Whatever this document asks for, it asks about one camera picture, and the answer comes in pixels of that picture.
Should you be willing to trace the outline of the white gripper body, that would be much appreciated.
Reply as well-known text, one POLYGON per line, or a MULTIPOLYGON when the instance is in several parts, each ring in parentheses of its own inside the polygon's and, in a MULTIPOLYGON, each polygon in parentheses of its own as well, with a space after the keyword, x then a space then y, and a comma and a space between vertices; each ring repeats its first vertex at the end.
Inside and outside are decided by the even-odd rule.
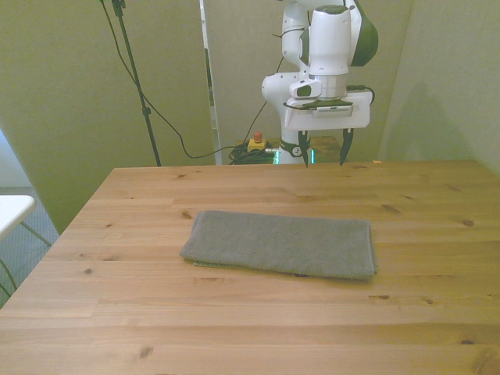
POLYGON ((371 91, 349 92, 334 104, 290 98, 284 103, 284 127, 289 131, 365 128, 370 123, 371 91))

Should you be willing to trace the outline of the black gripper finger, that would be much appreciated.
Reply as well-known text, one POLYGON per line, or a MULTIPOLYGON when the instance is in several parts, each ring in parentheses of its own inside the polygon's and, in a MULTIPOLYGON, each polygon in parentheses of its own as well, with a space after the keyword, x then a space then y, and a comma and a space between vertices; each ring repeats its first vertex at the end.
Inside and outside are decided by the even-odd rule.
POLYGON ((352 146, 354 130, 352 128, 344 129, 342 135, 343 135, 343 142, 339 155, 339 163, 341 166, 345 163, 349 150, 352 146))
POLYGON ((310 147, 309 135, 306 130, 301 130, 298 132, 298 146, 301 150, 301 155, 306 167, 309 166, 309 154, 308 150, 310 147))

